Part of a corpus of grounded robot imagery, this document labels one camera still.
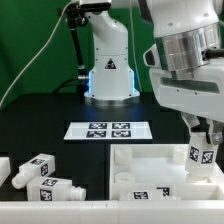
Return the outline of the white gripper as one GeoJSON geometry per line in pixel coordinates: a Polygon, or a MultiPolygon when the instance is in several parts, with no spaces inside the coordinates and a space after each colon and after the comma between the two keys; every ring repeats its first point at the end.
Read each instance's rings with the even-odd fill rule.
{"type": "Polygon", "coordinates": [[[208,118],[208,143],[223,142],[224,63],[210,63],[195,69],[191,80],[174,80],[168,72],[153,67],[150,79],[158,103],[181,111],[189,132],[200,124],[197,116],[208,118]]]}

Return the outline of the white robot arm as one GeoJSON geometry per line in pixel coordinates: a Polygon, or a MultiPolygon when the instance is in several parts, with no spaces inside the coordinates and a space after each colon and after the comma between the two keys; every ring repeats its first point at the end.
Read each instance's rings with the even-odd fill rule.
{"type": "MultiPolygon", "coordinates": [[[[143,54],[157,102],[182,113],[190,141],[218,145],[224,129],[224,50],[218,15],[223,0],[134,0],[153,26],[155,43],[143,54]]],[[[127,0],[81,0],[93,28],[95,64],[87,95],[126,100],[139,92],[128,64],[127,30],[109,16],[127,0]]]]}

